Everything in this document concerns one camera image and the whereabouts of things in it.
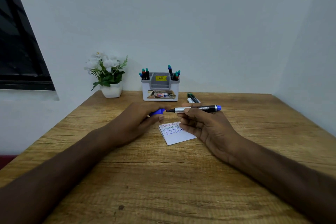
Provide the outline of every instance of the yellow price sticker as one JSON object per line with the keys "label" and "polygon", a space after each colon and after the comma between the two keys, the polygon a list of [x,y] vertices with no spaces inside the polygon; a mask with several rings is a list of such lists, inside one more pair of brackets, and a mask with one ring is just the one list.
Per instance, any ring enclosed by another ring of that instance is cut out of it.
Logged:
{"label": "yellow price sticker", "polygon": [[156,81],[166,81],[167,80],[167,76],[166,75],[156,75],[155,76],[155,80]]}

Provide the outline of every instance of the product label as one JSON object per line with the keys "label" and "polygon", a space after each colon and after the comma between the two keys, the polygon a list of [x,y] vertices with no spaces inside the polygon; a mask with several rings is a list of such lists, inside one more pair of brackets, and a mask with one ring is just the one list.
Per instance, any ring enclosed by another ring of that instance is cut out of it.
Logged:
{"label": "product label", "polygon": [[156,75],[155,76],[155,80],[156,81],[166,81],[167,80],[167,76],[166,75]]}
{"label": "product label", "polygon": [[149,90],[147,99],[174,99],[176,95],[172,90]]}

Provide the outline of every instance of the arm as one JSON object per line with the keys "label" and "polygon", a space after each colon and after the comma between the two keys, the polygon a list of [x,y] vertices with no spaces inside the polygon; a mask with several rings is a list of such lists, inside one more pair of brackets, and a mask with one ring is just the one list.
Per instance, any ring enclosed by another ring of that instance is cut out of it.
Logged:
{"label": "arm", "polygon": [[203,141],[222,161],[250,175],[314,221],[336,223],[335,179],[240,136],[222,112],[187,108],[178,115],[181,128]]}
{"label": "arm", "polygon": [[143,134],[162,115],[146,116],[158,103],[133,103],[117,118],[55,157],[0,188],[0,223],[40,223],[113,148]]}

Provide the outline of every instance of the blue marker cap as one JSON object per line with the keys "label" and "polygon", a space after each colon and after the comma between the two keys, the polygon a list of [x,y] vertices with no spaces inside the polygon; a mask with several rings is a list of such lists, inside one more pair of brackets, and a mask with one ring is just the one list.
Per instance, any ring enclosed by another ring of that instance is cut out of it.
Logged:
{"label": "blue marker cap", "polygon": [[165,109],[164,109],[164,108],[161,108],[161,109],[159,109],[159,110],[157,110],[157,111],[155,111],[155,112],[151,112],[151,113],[149,114],[149,116],[153,116],[153,115],[156,115],[156,114],[163,114],[164,111],[165,111]]}

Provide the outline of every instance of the paper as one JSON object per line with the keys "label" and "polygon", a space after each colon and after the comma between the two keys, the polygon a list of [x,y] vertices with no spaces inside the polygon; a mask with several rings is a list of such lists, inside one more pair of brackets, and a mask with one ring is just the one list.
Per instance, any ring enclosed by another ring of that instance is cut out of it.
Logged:
{"label": "paper", "polygon": [[159,125],[159,130],[167,145],[180,143],[196,138],[193,134],[188,133],[180,128],[179,122],[161,124]]}

